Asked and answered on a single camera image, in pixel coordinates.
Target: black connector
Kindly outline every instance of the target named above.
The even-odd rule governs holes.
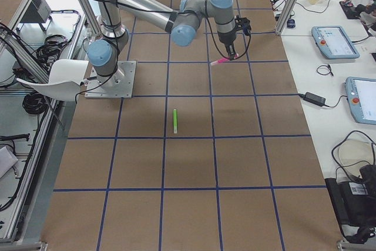
[[[315,104],[319,107],[325,106],[325,98],[315,95],[311,92],[306,92],[305,94],[298,93],[299,97],[304,101]]]

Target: green marker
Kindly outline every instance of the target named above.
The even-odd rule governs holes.
[[[177,133],[177,110],[173,111],[174,133]]]

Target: tablet screen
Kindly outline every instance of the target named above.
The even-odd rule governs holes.
[[[363,118],[376,121],[376,82],[354,80]]]
[[[341,30],[336,27],[318,28],[323,40],[333,55],[353,55],[354,50]]]

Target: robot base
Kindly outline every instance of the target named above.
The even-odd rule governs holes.
[[[117,63],[118,68],[120,68],[125,77],[119,81],[115,86],[110,88],[98,87],[99,82],[97,80],[89,81],[87,89],[93,89],[92,91],[86,92],[85,97],[88,99],[108,99],[108,98],[131,98],[133,92],[133,83],[135,81],[136,73],[136,61],[119,61]],[[94,68],[90,76],[96,76]]]

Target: pink marker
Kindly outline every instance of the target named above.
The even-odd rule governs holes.
[[[239,57],[239,54],[236,53],[234,59],[238,58]],[[218,59],[217,61],[213,61],[212,63],[210,63],[211,66],[215,66],[215,65],[218,65],[218,64],[221,64],[221,63],[225,63],[225,62],[228,62],[230,61],[229,58],[221,58],[221,59]]]

